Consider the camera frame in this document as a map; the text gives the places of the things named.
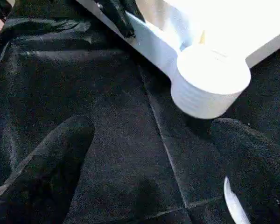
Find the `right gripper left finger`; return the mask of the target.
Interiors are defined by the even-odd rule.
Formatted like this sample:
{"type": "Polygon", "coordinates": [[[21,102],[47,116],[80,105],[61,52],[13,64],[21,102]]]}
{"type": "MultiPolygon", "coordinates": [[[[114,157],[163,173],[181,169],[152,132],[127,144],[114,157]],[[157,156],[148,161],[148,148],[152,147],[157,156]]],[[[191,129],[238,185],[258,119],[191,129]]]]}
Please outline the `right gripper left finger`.
{"type": "Polygon", "coordinates": [[[94,131],[85,115],[53,129],[0,186],[0,224],[61,224],[94,131]]]}

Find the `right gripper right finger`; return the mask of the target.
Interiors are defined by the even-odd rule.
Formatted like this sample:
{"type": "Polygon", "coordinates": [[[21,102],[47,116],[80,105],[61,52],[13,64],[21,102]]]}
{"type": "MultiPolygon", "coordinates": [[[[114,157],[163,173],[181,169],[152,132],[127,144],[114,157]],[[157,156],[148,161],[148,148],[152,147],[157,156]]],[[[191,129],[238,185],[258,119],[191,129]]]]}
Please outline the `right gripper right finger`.
{"type": "Polygon", "coordinates": [[[213,120],[210,135],[249,221],[280,224],[280,145],[235,119],[213,120]]]}

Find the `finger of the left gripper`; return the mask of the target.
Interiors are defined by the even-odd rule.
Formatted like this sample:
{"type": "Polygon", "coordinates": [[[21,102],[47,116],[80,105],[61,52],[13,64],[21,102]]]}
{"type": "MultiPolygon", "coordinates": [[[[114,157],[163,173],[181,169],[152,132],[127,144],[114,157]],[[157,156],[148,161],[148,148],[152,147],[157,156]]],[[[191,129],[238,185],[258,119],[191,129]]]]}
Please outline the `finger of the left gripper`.
{"type": "Polygon", "coordinates": [[[125,38],[135,37],[135,31],[120,0],[101,0],[101,11],[114,23],[125,38]]]}

